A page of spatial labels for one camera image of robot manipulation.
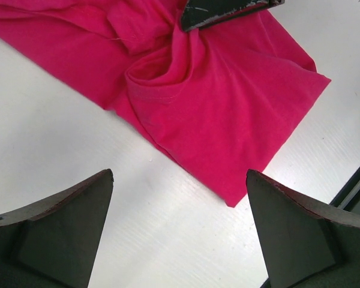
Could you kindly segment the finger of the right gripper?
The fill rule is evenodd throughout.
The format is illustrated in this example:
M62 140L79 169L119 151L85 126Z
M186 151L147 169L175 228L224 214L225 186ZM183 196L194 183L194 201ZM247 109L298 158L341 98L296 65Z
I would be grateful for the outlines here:
M188 32L283 5L284 0L190 0L180 19L181 29Z

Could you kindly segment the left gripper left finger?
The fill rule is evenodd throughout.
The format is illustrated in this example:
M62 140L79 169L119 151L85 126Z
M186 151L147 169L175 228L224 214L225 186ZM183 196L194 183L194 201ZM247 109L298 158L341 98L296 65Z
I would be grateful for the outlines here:
M0 287L87 287L112 191L105 169L0 214Z

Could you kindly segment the pink t shirt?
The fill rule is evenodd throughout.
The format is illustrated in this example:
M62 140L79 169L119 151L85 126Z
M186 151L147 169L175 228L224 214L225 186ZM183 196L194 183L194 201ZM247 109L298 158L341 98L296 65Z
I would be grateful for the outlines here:
M184 32L187 1L0 1L0 38L113 110L229 207L330 80L269 11Z

